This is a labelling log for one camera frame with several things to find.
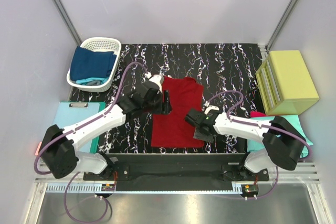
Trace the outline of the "red t-shirt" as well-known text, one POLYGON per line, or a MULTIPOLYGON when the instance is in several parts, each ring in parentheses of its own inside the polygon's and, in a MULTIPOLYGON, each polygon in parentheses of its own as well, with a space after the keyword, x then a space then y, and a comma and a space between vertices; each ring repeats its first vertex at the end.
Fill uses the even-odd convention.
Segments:
POLYGON ((195 79, 165 77, 162 89, 169 92, 172 111, 153 115, 151 146, 164 148, 200 148, 203 141, 194 138, 195 127, 184 118, 191 109, 201 110, 203 86, 195 79))

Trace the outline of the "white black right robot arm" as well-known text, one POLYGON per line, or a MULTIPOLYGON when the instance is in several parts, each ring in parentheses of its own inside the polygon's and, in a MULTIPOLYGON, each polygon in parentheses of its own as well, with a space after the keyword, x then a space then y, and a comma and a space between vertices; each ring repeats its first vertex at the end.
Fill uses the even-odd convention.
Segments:
POLYGON ((202 141, 214 135, 231 135, 261 143, 264 148, 248 153, 238 167, 239 176, 244 180, 275 166, 295 170, 303 149, 309 147, 303 135, 282 116, 257 121, 231 116, 210 106, 204 112, 190 109, 184 121, 195 127, 197 138, 202 141))

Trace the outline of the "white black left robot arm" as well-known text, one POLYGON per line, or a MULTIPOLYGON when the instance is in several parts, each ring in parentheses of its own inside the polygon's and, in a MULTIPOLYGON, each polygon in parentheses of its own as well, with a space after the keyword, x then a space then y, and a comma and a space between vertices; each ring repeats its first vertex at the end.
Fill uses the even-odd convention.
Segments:
POLYGON ((116 164, 104 153, 87 153, 80 149, 102 133, 124 125, 127 120, 142 113, 169 114, 169 93, 163 91, 164 77, 154 75, 135 89, 117 99, 101 112, 70 126, 50 126, 39 151, 49 172, 61 179, 73 172, 96 174, 103 180, 116 171, 116 164))

